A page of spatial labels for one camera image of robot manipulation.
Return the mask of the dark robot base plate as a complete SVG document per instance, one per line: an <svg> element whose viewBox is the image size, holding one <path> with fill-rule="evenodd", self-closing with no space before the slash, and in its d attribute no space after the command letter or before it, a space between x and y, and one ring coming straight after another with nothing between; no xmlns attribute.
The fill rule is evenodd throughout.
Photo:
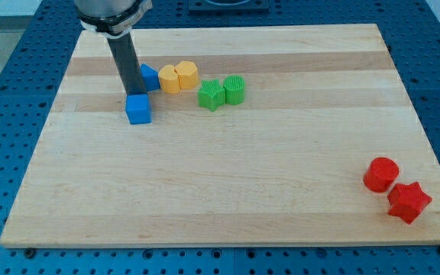
<svg viewBox="0 0 440 275"><path fill-rule="evenodd" d="M267 11L270 0L188 0L188 10L203 11Z"/></svg>

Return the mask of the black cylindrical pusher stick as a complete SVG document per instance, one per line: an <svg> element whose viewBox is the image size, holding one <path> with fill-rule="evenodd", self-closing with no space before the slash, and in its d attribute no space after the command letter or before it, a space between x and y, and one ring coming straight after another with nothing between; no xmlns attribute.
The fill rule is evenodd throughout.
<svg viewBox="0 0 440 275"><path fill-rule="evenodd" d="M127 95L146 94L138 56L130 34L107 39L119 76Z"/></svg>

